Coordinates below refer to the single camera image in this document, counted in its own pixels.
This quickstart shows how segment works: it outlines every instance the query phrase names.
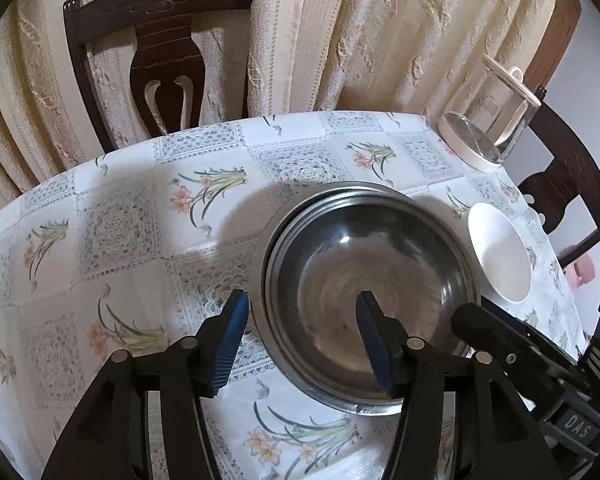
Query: chair backrest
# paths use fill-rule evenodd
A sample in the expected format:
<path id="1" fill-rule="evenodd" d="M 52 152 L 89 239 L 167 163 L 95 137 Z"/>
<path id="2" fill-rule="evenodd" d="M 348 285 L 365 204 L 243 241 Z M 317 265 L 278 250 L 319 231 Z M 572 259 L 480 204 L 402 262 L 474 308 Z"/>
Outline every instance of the chair backrest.
<path id="1" fill-rule="evenodd" d="M 529 127 L 554 156 L 546 170 L 527 177 L 518 186 L 523 194 L 533 197 L 530 206 L 544 215 L 544 232 L 558 227 L 567 205 L 578 195 L 597 227 L 560 258 L 564 267 L 600 241 L 600 168 L 576 133 L 546 103 L 542 103 Z"/>
<path id="2" fill-rule="evenodd" d="M 192 86 L 193 93 L 189 127 L 198 126 L 200 120 L 205 64 L 191 39 L 192 15 L 249 8 L 251 0 L 93 0 L 84 6 L 80 0 L 67 0 L 63 10 L 69 54 L 85 108 L 104 151 L 115 149 L 115 141 L 97 97 L 86 43 L 123 28 L 135 29 L 138 49 L 131 62 L 131 93 L 149 133 L 158 137 L 165 129 L 180 130 L 185 86 Z M 155 80 L 160 82 L 155 90 L 159 118 L 145 98 L 147 85 Z"/>

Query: pink object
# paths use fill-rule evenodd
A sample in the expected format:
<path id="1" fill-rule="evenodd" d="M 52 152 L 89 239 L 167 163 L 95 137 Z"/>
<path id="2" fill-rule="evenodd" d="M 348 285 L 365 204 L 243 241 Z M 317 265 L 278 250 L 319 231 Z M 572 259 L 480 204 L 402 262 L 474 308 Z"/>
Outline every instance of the pink object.
<path id="1" fill-rule="evenodd" d="M 596 277 L 596 267 L 589 254 L 585 253 L 564 269 L 565 278 L 569 283 L 571 293 L 574 294 L 578 287 L 592 282 Z"/>

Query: floral tablecloth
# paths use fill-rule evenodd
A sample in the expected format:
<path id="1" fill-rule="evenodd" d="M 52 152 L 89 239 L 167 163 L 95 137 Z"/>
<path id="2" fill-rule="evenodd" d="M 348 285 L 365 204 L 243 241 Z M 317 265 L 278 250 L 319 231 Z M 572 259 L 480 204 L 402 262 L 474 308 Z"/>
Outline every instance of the floral tablecloth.
<path id="1" fill-rule="evenodd" d="M 37 479 L 108 355 L 160 351 L 248 288 L 258 233 L 294 193 L 367 180 L 401 190 L 458 232 L 490 202 L 533 265 L 512 313 L 576 356 L 585 342 L 538 216 L 503 169 L 461 162 L 423 118 L 379 112 L 260 117 L 186 130 L 101 156 L 0 211 L 0 448 Z M 156 479 L 168 477 L 152 396 Z M 204 403 L 222 474 L 238 479 L 376 479 L 394 416 L 351 416 L 296 390 L 250 321 L 229 384 Z M 443 425 L 439 475 L 451 449 Z"/>

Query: stainless steel bowl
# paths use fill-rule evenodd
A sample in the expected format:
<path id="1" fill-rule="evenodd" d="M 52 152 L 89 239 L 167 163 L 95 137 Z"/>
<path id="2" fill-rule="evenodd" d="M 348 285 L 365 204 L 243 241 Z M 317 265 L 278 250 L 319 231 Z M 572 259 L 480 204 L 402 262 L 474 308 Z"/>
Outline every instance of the stainless steel bowl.
<path id="1" fill-rule="evenodd" d="M 457 306 L 479 301 L 469 257 L 449 228 L 401 193 L 341 182 L 286 204 L 253 260 L 251 304 L 264 345 L 309 396 L 349 413 L 396 413 L 377 386 L 355 319 L 371 290 L 410 335 L 462 353 Z"/>

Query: metal screw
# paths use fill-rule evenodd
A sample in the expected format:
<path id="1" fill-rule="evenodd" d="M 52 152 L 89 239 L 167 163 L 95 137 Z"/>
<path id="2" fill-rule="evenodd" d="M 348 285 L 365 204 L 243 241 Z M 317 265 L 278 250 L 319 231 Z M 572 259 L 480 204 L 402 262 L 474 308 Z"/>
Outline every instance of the metal screw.
<path id="1" fill-rule="evenodd" d="M 478 359 L 478 362 L 482 363 L 483 365 L 488 365 L 491 363 L 491 361 L 493 361 L 493 357 L 491 357 L 491 354 L 488 352 L 480 351 L 475 355 L 475 358 Z"/>
<path id="2" fill-rule="evenodd" d="M 127 357 L 129 357 L 129 352 L 122 348 L 111 354 L 111 360 L 115 363 L 121 363 L 122 361 L 126 360 Z"/>
<path id="3" fill-rule="evenodd" d="M 422 350 L 424 348 L 424 341 L 419 337 L 410 337 L 407 339 L 407 346 L 411 350 Z"/>
<path id="4" fill-rule="evenodd" d="M 192 335 L 187 335 L 180 340 L 180 346 L 182 346 L 185 350 L 191 350 L 192 348 L 198 346 L 198 340 Z"/>

